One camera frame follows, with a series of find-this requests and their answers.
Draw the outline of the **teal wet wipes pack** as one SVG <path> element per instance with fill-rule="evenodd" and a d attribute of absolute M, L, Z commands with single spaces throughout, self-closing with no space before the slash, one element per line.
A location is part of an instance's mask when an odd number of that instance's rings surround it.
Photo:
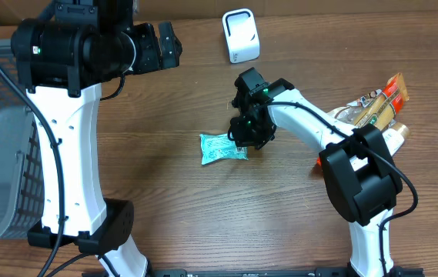
<path fill-rule="evenodd" d="M 202 150 L 202 165 L 208 165 L 220 159 L 248 159 L 247 148 L 236 146 L 234 141 L 229 140 L 227 134 L 200 134 L 199 137 Z"/>

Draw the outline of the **beige bread snack pouch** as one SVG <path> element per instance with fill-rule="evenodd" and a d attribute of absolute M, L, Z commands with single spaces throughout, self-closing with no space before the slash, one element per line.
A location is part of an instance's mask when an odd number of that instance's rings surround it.
<path fill-rule="evenodd" d="M 328 112 L 328 115 L 341 121 L 351 125 L 354 125 L 356 117 L 368 106 L 372 104 L 372 102 L 376 99 L 376 97 L 382 93 L 381 89 L 377 89 L 371 91 L 366 95 L 362 95 L 356 100 L 347 103 L 344 106 L 333 109 Z"/>

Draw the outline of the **orange spaghetti packet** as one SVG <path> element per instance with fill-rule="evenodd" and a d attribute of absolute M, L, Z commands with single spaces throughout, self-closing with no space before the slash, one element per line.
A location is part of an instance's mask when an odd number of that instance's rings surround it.
<path fill-rule="evenodd" d="M 401 72 L 391 77 L 381 90 L 383 92 L 372 104 L 356 117 L 353 126 L 362 128 L 365 125 L 374 125 L 383 132 L 392 120 L 395 121 L 396 115 L 410 98 Z"/>

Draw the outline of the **white cream tube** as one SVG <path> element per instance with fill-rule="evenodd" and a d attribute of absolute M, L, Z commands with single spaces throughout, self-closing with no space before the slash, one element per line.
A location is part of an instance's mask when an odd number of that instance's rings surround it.
<path fill-rule="evenodd" d="M 410 135 L 410 129 L 403 123 L 392 120 L 382 135 L 391 156 L 394 156 Z"/>

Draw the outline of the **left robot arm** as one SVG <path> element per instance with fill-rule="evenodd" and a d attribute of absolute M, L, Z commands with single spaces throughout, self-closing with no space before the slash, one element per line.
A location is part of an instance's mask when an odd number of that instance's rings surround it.
<path fill-rule="evenodd" d="M 134 206 L 108 199 L 99 180 L 97 121 L 102 84 L 179 65 L 170 22 L 135 25 L 133 1 L 52 4 L 50 19 L 28 18 L 12 36 L 18 79 L 33 104 L 44 207 L 28 243 L 57 252 L 74 244 L 109 276 L 151 276 L 132 238 Z"/>

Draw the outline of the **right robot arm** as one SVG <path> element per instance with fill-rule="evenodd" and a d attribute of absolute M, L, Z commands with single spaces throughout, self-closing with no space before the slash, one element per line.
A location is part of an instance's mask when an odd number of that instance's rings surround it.
<path fill-rule="evenodd" d="M 290 82 L 268 82 L 255 68 L 239 74 L 234 86 L 239 116 L 231 119 L 228 138 L 236 146 L 261 149 L 284 128 L 319 153 L 329 200 L 349 223 L 352 254 L 345 274 L 422 276 L 423 269 L 396 266 L 391 258 L 389 223 L 413 212 L 418 195 L 395 166 L 383 133 L 329 116 Z"/>

